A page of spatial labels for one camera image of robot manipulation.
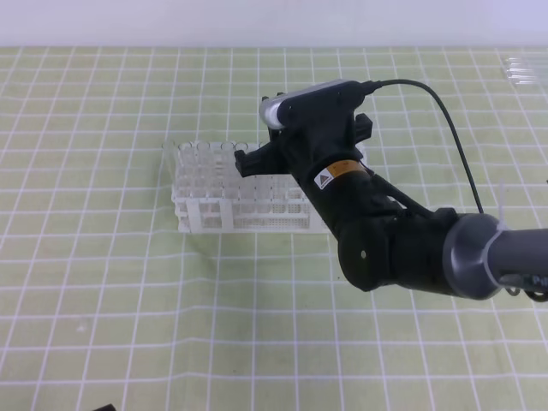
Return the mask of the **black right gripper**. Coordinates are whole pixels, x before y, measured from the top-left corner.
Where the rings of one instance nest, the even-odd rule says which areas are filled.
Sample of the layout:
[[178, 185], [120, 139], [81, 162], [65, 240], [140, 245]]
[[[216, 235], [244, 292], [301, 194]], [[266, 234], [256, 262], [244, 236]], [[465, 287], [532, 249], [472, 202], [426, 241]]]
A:
[[356, 145], [371, 136], [372, 121], [353, 111], [344, 118], [268, 131], [270, 141], [265, 146], [235, 152], [235, 167], [241, 176], [292, 175], [301, 187], [308, 188], [321, 170], [334, 163], [362, 159]]

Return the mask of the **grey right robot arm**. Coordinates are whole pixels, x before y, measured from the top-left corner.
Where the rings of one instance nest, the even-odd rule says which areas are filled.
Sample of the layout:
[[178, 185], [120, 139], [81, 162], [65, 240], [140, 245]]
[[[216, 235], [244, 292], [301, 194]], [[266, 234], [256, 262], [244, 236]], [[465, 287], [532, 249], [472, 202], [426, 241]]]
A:
[[363, 164], [376, 81], [263, 98], [268, 142], [237, 151], [241, 176], [292, 176], [337, 240], [342, 273], [365, 292], [388, 285], [482, 301], [500, 291], [547, 299], [547, 232], [505, 229], [482, 211], [430, 211]]

